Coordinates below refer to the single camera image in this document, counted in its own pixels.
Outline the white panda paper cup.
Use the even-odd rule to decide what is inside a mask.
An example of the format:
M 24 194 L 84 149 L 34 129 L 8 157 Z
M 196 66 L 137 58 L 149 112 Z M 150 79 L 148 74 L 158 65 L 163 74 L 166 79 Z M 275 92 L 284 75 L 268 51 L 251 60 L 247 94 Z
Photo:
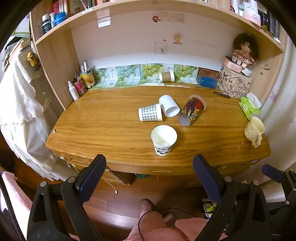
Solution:
M 177 141 L 177 132 L 168 125 L 156 126 L 151 132 L 154 150 L 159 156 L 166 156 Z

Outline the red illustrated tall cup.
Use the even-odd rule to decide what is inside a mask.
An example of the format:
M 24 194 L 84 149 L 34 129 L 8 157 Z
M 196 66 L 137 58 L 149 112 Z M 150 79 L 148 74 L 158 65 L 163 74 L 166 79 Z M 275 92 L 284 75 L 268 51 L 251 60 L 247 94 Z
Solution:
M 207 108 L 202 97 L 192 94 L 188 97 L 187 103 L 181 110 L 178 120 L 184 126 L 190 126 L 198 116 Z

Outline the plain white paper cup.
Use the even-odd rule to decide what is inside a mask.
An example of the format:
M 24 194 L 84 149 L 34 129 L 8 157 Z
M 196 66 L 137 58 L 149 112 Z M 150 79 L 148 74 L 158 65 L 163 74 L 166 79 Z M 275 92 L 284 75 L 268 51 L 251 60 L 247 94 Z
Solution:
M 159 98 L 159 104 L 161 105 L 161 109 L 167 118 L 174 117 L 180 112 L 179 106 L 169 95 L 162 95 Z

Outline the grey checked paper cup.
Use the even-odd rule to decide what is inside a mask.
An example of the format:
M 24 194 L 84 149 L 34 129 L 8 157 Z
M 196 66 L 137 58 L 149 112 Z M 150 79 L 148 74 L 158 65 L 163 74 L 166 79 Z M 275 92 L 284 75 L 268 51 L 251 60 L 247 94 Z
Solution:
M 138 109 L 140 121 L 163 121 L 162 109 L 159 103 Z

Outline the brown sleeve paper cup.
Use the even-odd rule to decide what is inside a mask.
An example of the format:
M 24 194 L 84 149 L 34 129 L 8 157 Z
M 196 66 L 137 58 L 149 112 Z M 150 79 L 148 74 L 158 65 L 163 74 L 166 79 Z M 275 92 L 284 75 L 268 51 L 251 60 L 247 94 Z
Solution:
M 161 82 L 175 82 L 175 75 L 173 71 L 167 71 L 159 74 Z

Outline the cream ceramic mug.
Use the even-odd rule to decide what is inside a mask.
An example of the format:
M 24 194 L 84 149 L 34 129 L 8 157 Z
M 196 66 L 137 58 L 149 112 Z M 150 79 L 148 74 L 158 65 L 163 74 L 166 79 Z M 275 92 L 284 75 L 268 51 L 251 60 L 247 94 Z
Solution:
M 265 133 L 265 126 L 263 122 L 253 116 L 244 128 L 244 135 L 252 143 L 254 148 L 261 145 L 262 135 Z

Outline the green tissue pack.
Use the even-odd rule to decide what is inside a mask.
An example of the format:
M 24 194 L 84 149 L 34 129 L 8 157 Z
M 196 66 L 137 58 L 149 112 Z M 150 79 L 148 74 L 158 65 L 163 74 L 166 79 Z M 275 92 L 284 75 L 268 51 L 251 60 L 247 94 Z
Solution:
M 260 117 L 261 115 L 261 102 L 257 96 L 253 93 L 248 93 L 246 97 L 241 97 L 239 101 L 239 106 L 246 115 L 248 120 L 252 117 Z

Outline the black pen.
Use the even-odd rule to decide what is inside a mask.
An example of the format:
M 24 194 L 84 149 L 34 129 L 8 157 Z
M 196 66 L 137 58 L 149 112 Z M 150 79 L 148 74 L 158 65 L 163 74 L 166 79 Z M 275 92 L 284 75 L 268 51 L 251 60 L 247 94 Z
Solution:
M 228 95 L 225 95 L 225 94 L 222 94 L 222 93 L 220 93 L 220 92 L 214 92 L 214 94 L 215 95 L 218 95 L 218 96 L 221 96 L 221 97 L 225 97 L 225 98 L 231 98 L 230 96 L 228 96 Z

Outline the letter print fabric bag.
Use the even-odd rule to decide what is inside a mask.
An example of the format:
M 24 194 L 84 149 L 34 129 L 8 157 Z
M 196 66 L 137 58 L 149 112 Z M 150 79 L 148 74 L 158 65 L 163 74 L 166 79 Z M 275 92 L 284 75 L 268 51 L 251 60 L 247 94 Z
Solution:
M 217 85 L 221 92 L 232 98 L 246 97 L 252 84 L 252 78 L 238 74 L 221 64 Z

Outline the white spray bottle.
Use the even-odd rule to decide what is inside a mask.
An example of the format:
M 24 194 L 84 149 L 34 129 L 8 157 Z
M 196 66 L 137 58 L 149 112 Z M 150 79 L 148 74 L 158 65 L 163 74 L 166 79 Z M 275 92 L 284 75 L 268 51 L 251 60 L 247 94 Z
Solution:
M 69 92 L 70 92 L 73 100 L 77 101 L 79 99 L 79 94 L 78 94 L 75 86 L 71 83 L 71 81 L 68 81 L 68 87 L 69 87 Z

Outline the blue plastic case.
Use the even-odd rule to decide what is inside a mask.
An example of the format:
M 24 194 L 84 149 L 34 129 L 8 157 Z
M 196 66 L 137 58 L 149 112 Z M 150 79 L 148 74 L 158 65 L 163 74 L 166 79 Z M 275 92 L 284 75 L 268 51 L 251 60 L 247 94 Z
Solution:
M 199 78 L 199 84 L 202 87 L 206 87 L 206 88 L 210 88 L 210 89 L 216 89 L 216 87 L 217 87 L 216 79 L 211 78 L 211 77 L 201 76 Z

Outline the white lace cloth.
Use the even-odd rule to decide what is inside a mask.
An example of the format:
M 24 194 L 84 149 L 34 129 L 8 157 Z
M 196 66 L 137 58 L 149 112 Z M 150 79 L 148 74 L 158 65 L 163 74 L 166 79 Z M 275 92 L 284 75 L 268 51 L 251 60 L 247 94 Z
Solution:
M 14 53 L 1 80 L 1 133 L 26 165 L 51 181 L 77 176 L 74 167 L 46 147 L 64 109 L 42 69 L 27 61 L 30 47 Z

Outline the pink pen holder can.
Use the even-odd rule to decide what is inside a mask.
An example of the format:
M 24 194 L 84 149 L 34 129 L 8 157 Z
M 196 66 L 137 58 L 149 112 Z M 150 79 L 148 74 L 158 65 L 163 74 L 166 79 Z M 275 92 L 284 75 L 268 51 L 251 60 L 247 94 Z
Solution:
M 86 87 L 82 80 L 78 80 L 75 83 L 73 83 L 78 95 L 81 97 L 86 93 Z

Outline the pink rounded box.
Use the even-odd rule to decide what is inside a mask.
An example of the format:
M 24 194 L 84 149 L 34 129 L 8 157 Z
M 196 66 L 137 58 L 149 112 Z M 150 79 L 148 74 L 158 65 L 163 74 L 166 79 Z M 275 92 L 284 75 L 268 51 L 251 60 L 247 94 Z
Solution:
M 222 64 L 229 70 L 232 70 L 236 73 L 241 73 L 241 69 L 242 67 L 234 62 L 232 62 L 231 59 L 229 59 L 229 57 L 225 57 Z

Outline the yellow printed can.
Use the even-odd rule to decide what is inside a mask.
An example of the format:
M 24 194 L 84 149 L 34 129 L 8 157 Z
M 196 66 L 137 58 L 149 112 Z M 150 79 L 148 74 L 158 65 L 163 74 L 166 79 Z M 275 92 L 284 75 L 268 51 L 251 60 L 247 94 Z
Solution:
M 95 79 L 93 76 L 93 72 L 90 68 L 85 70 L 84 67 L 82 66 L 80 76 L 81 76 L 81 79 L 83 80 L 86 88 L 90 89 L 95 85 Z

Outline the brown haired rag doll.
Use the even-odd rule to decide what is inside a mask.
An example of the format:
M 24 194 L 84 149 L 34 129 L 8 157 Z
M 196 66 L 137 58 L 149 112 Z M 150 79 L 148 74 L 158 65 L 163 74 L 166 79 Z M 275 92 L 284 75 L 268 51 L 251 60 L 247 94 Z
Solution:
M 233 40 L 232 62 L 246 68 L 252 65 L 259 57 L 258 44 L 247 33 L 241 33 Z

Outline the wooden desk with shelves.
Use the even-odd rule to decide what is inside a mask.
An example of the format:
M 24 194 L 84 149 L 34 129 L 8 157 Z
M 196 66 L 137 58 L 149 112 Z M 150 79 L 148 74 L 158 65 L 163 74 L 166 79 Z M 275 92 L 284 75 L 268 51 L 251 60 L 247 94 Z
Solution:
M 287 32 L 281 30 L 280 40 L 274 40 L 264 30 L 258 30 L 233 13 L 210 4 L 188 1 L 119 1 L 95 6 L 91 11 L 74 15 L 53 30 L 43 34 L 41 16 L 50 9 L 49 1 L 39 2 L 30 12 L 33 43 L 48 83 L 63 108 L 46 141 L 46 147 L 67 162 L 82 169 L 97 154 L 106 157 L 112 171 L 147 175 L 191 175 L 193 157 L 202 153 L 209 163 L 223 173 L 246 170 L 257 161 L 271 155 L 267 138 L 254 148 L 244 135 L 247 119 L 237 99 L 219 97 L 210 89 L 186 84 L 142 86 L 90 90 L 77 101 L 71 99 L 67 82 L 78 68 L 77 48 L 72 30 L 94 21 L 97 16 L 115 16 L 137 10 L 181 9 L 186 13 L 205 16 L 232 24 L 252 34 L 260 46 L 259 63 L 269 70 L 255 72 L 256 83 L 251 91 L 267 101 L 280 73 L 287 47 Z M 191 94 L 203 97 L 207 109 L 201 120 L 191 127 L 181 125 L 176 118 L 165 124 L 178 134 L 170 154 L 155 153 L 151 131 L 157 123 L 142 122 L 138 109 L 170 95 L 178 104 L 185 104 Z

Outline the green leaf folded calendar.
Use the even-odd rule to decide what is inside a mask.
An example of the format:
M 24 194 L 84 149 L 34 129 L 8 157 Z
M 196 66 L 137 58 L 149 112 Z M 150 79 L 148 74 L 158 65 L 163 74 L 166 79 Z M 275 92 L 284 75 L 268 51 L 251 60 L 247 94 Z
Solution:
M 93 69 L 95 85 L 92 89 L 138 87 L 163 83 L 162 74 L 172 72 L 169 81 L 197 84 L 199 68 L 191 65 L 145 63 Z

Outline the dark bottle on shelf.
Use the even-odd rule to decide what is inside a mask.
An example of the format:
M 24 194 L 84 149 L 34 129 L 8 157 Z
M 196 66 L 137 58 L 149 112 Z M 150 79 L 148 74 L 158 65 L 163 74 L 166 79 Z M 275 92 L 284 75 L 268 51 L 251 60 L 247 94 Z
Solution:
M 48 14 L 42 16 L 43 33 L 47 33 L 52 29 L 51 20 Z

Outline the blue jar on shelf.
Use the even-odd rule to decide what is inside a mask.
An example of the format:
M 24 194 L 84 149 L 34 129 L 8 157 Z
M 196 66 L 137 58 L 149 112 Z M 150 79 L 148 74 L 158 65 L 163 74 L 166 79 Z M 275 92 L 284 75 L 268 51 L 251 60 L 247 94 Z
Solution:
M 61 12 L 55 15 L 54 18 L 54 24 L 55 26 L 59 25 L 60 23 L 62 23 L 63 21 L 65 21 L 67 19 L 67 14 L 66 12 Z

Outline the yellow toy keychain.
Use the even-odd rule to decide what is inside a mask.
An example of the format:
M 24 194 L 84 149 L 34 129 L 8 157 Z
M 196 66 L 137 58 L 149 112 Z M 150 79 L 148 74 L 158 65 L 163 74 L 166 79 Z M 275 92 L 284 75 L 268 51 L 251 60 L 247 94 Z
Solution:
M 38 71 L 40 69 L 40 63 L 35 58 L 35 55 L 33 52 L 29 52 L 27 54 L 27 61 L 30 63 L 34 71 Z

